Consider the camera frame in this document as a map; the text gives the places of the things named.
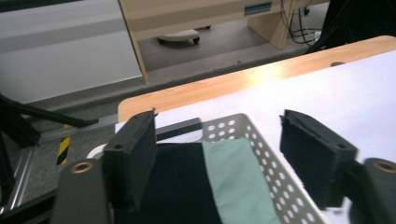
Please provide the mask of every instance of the gray carpet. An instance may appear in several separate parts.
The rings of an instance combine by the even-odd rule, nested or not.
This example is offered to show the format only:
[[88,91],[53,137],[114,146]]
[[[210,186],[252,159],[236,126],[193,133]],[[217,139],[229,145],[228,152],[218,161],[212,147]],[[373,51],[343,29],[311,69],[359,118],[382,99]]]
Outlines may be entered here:
[[[306,17],[307,26],[320,28],[326,10],[327,4],[311,7]],[[299,26],[295,20],[292,30],[297,29]],[[213,25],[211,29],[199,32],[199,45],[182,42],[160,46],[155,38],[139,42],[148,69],[149,84],[142,78],[134,78],[32,105],[81,119],[102,118],[117,114],[118,104],[125,98],[292,58],[302,55],[308,48],[307,45],[295,44],[289,38],[287,47],[277,50],[248,29],[246,21]],[[30,121],[40,132],[63,126],[36,119]],[[108,142],[113,135],[114,128],[110,127],[72,136],[68,162],[85,158],[90,150]],[[57,140],[35,148],[24,202],[57,187],[58,174],[63,169],[63,166],[55,164],[59,142]],[[8,144],[8,149],[15,165],[20,152],[13,144]]]

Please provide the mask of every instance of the desk leg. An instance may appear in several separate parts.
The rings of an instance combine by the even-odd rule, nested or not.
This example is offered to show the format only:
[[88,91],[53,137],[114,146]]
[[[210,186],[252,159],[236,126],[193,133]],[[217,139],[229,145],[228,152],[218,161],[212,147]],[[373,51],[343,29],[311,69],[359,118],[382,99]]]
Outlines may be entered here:
[[129,15],[129,12],[126,8],[127,7],[127,1],[125,0],[119,0],[120,4],[120,10],[122,12],[122,17],[125,20],[125,25],[129,33],[129,37],[131,38],[132,45],[134,47],[134,54],[136,55],[137,62],[139,63],[140,71],[142,72],[143,78],[145,79],[146,83],[149,83],[149,76],[148,72],[146,70],[145,62],[143,61],[143,56],[142,53],[140,52],[139,44],[137,43],[137,39],[134,36],[134,31],[132,29],[132,23],[131,23],[131,16]]
[[284,12],[278,11],[267,15],[247,19],[247,26],[259,36],[270,42],[275,48],[283,49],[286,46],[294,1],[284,3]]

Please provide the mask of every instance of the wooden table edge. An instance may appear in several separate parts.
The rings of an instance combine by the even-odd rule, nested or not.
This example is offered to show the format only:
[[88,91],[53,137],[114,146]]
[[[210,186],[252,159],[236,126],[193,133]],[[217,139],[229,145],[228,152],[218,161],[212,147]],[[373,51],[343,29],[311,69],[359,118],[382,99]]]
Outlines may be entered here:
[[154,91],[123,100],[119,104],[119,122],[140,112],[156,112],[190,105],[223,95],[255,88],[271,81],[297,77],[325,69],[334,62],[350,63],[396,50],[396,37],[382,35],[334,49],[307,54],[275,63],[252,67],[219,77]]

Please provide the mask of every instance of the yellow black warning tape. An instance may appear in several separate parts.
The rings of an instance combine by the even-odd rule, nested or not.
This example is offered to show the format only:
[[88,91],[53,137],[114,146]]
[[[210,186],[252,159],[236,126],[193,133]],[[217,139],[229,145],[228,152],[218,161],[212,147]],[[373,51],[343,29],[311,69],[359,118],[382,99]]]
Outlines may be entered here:
[[67,151],[69,150],[71,137],[66,137],[62,139],[61,144],[59,145],[59,153],[58,160],[56,161],[57,165],[66,164],[67,162]]

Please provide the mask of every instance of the wall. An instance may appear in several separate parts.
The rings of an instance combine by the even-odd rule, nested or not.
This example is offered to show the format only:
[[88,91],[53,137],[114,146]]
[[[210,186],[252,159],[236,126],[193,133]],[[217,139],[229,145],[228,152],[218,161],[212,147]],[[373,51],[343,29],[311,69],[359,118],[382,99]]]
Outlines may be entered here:
[[0,13],[0,92],[13,100],[141,76],[117,0]]

